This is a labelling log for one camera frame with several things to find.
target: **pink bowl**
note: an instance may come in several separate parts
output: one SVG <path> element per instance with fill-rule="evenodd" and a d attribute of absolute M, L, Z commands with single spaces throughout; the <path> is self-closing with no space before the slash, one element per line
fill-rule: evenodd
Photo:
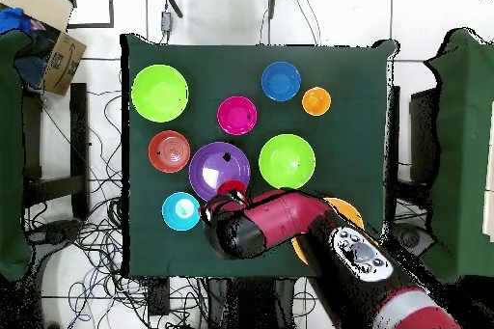
<path fill-rule="evenodd" d="M 225 99 L 217 113 L 220 127 L 231 135 L 243 135 L 251 130 L 258 119 L 256 106 L 245 96 Z"/>

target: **white floor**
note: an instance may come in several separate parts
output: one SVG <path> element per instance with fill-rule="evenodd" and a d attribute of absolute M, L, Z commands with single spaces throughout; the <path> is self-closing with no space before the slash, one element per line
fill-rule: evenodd
<path fill-rule="evenodd" d="M 108 22 L 108 0 L 77 0 L 78 8 L 72 13 L 70 23 Z M 260 42 L 262 16 L 267 9 L 266 0 L 176 0 L 184 17 L 174 15 L 170 43 L 177 44 L 249 44 Z M 307 0 L 298 0 L 307 18 L 316 28 L 314 17 Z M 456 27 L 471 27 L 486 41 L 494 39 L 493 0 L 310 0 L 320 26 L 321 42 L 324 45 L 371 46 L 375 41 L 392 38 L 400 44 L 400 52 L 394 64 L 395 85 L 401 86 L 399 176 L 408 178 L 410 163 L 410 140 L 408 100 L 411 94 L 435 86 L 433 74 L 422 64 L 437 52 L 445 34 Z M 89 122 L 93 131 L 103 138 L 103 156 L 107 159 L 119 144 L 120 135 L 103 116 L 104 105 L 119 95 L 119 71 L 121 49 L 119 34 L 135 33 L 149 41 L 159 42 L 161 12 L 165 0 L 113 0 L 115 24 L 113 29 L 75 29 L 69 33 L 87 44 L 83 61 L 74 77 L 74 82 L 86 82 L 89 96 Z M 262 42 L 267 43 L 267 25 L 262 31 Z M 271 23 L 270 42 L 313 43 L 312 33 L 297 7 L 296 0 L 276 0 L 274 18 Z M 69 98 L 46 96 L 45 108 L 69 137 Z M 121 102 L 117 98 L 108 107 L 108 115 L 118 127 L 121 126 Z M 99 157 L 101 144 L 91 133 L 90 147 L 92 178 L 107 178 L 104 163 Z M 122 168 L 120 151 L 112 159 L 112 167 Z M 41 164 L 45 178 L 69 174 L 69 144 L 53 122 L 45 115 L 42 120 Z M 92 189 L 97 184 L 92 182 Z M 105 183 L 106 197 L 118 196 L 119 188 Z M 92 194 L 92 205 L 103 199 L 100 191 Z M 49 203 L 43 221 L 71 217 L 69 199 L 58 199 Z M 69 298 L 69 288 L 83 281 L 92 266 L 75 247 L 68 247 L 54 255 L 46 268 L 43 285 L 43 308 L 47 321 L 56 321 L 65 329 L 74 318 L 69 306 L 80 292 L 74 288 Z M 173 287 L 183 285 L 173 280 Z M 296 292 L 303 290 L 304 280 L 297 282 Z M 183 292 L 174 298 L 178 306 L 183 302 Z M 111 297 L 89 299 L 85 314 L 91 320 L 77 320 L 72 329 L 95 329 L 112 303 Z M 296 319 L 298 329 L 333 329 L 320 303 L 302 300 L 297 295 L 293 309 L 296 315 L 314 310 L 307 318 Z M 146 329 L 135 313 L 119 304 L 112 308 L 99 329 Z"/>

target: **light blue bowl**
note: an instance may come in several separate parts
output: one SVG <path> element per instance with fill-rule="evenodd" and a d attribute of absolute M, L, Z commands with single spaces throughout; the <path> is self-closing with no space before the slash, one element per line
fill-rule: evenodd
<path fill-rule="evenodd" d="M 273 100 L 292 99 L 300 89 L 300 72 L 288 62 L 275 62 L 262 73 L 264 93 Z"/>
<path fill-rule="evenodd" d="M 199 202 L 188 193 L 174 193 L 163 203 L 161 214 L 168 227 L 186 232 L 199 222 Z"/>

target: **dark green tablecloth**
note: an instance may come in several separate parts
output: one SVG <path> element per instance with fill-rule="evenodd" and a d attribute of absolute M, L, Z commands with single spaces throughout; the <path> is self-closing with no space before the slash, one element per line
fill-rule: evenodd
<path fill-rule="evenodd" d="M 316 153 L 316 171 L 303 189 L 317 190 L 355 205 L 380 233 L 383 222 L 383 160 L 387 103 L 387 59 L 393 41 L 376 48 L 308 46 L 157 45 L 128 35 L 129 86 L 136 74 L 153 64 L 181 72 L 189 87 L 185 111 L 169 123 L 152 123 L 129 104 L 129 274 L 137 276 L 287 276 L 313 275 L 289 243 L 261 258 L 222 260 L 208 246 L 203 225 L 187 233 L 169 229 L 161 217 L 164 200 L 174 192 L 195 195 L 188 166 L 163 174 L 148 160 L 156 133 L 173 129 L 189 141 L 192 153 L 213 141 L 231 142 L 249 158 L 253 195 L 270 189 L 261 177 L 259 153 L 280 133 L 302 136 Z M 261 88 L 263 70 L 272 62 L 293 63 L 302 75 L 299 93 L 286 102 L 269 99 Z M 325 88 L 330 110 L 311 117 L 302 95 Z M 258 108 L 258 123 L 243 136 L 230 136 L 217 124 L 216 109 L 228 96 L 244 95 Z"/>
<path fill-rule="evenodd" d="M 428 64 L 441 89 L 441 155 L 431 194 L 431 227 L 438 243 L 424 261 L 443 281 L 462 275 L 494 277 L 494 243 L 482 233 L 494 45 L 480 43 L 467 29 L 453 30 Z"/>
<path fill-rule="evenodd" d="M 0 273 L 9 281 L 22 277 L 31 257 L 21 229 L 22 87 L 14 69 L 15 54 L 29 43 L 21 31 L 0 35 Z"/>

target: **lime green plate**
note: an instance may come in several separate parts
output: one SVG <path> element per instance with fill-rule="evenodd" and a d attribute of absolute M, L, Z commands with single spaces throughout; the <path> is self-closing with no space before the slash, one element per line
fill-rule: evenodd
<path fill-rule="evenodd" d="M 313 175 L 316 156 L 300 136 L 275 136 L 262 147 L 259 156 L 261 175 L 275 188 L 302 187 Z"/>
<path fill-rule="evenodd" d="M 183 112 L 189 91 L 187 82 L 175 68 L 151 65 L 135 77 L 131 97 L 139 115 L 163 123 L 172 121 Z"/>

